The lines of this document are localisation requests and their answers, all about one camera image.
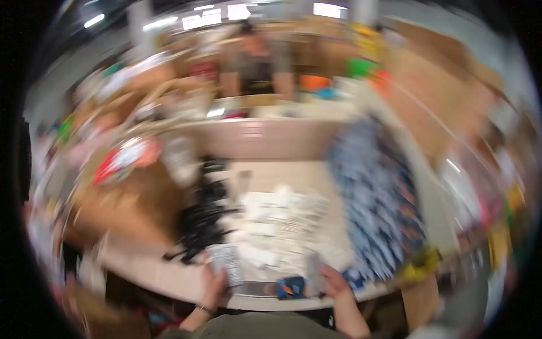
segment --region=counter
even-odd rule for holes
[[[278,112],[283,110],[280,106],[259,107],[259,119],[162,126],[160,132],[178,133],[194,138],[198,145],[198,155],[208,154],[233,159],[230,170],[224,172],[226,176],[233,177],[237,171],[251,169],[254,174],[249,190],[272,191],[276,184],[285,183],[299,193],[307,193],[311,189],[319,191],[330,200],[330,209],[320,236],[326,237],[335,247],[344,250],[346,256],[342,261],[348,261],[352,252],[344,232],[341,200],[321,156],[324,147],[344,123],[360,117],[367,109],[374,108],[374,112],[394,129],[411,162],[429,241],[444,252],[456,248],[449,206],[441,196],[441,189],[424,155],[416,147],[408,131],[369,86],[361,84],[359,95],[350,102],[322,103],[316,99],[312,103],[299,103],[295,106],[299,113],[297,118],[277,117],[281,114]],[[163,261],[160,258],[163,253],[163,249],[134,245],[106,235],[99,245],[97,258],[104,268],[140,287],[173,299],[197,302],[203,293],[199,281],[201,267]],[[341,264],[344,262],[338,260],[332,263],[332,266]],[[371,300],[397,289],[393,284],[366,284],[364,289],[356,292],[356,298],[360,302]],[[435,289],[419,290],[425,290],[418,291],[417,294],[425,294],[426,298],[438,294]],[[425,304],[424,307],[433,307],[434,303],[422,304]],[[233,296],[223,300],[223,306],[228,309],[252,311],[301,311],[322,309],[331,305],[329,298],[277,300]]]

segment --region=forearm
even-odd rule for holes
[[[220,75],[222,97],[238,97],[241,95],[241,82],[237,73],[223,73]]]
[[[352,291],[336,296],[333,310],[337,332],[350,339],[361,339],[371,335],[371,330],[356,305]]]
[[[218,307],[218,298],[213,295],[205,295],[199,305],[215,311]],[[179,328],[194,332],[198,327],[212,319],[210,315],[205,310],[195,309],[192,313],[180,324]]]
[[[273,86],[275,92],[281,95],[282,100],[294,100],[294,75],[292,73],[273,74]]]

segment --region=wrist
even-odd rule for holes
[[[199,301],[199,305],[204,306],[210,310],[215,311],[218,308],[218,301],[220,300],[220,296],[216,293],[210,293],[207,292],[205,295],[201,298]]]
[[[354,292],[350,289],[345,289],[344,291],[340,291],[335,295],[333,298],[333,301],[335,303],[343,303],[343,302],[354,302],[356,303],[356,296],[354,295]]]

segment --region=stack of cards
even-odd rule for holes
[[[312,252],[305,256],[307,297],[317,297],[325,292],[326,281],[320,268],[324,260],[320,253]]]
[[[211,266],[215,273],[226,269],[228,286],[234,287],[243,284],[243,272],[238,263],[235,246],[231,244],[218,244],[207,247],[211,256]]]

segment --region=bracelet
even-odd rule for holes
[[[196,304],[196,309],[197,310],[202,310],[202,311],[205,311],[207,312],[211,317],[214,317],[215,316],[215,312],[206,308],[205,306],[203,305],[199,305],[199,304]]]

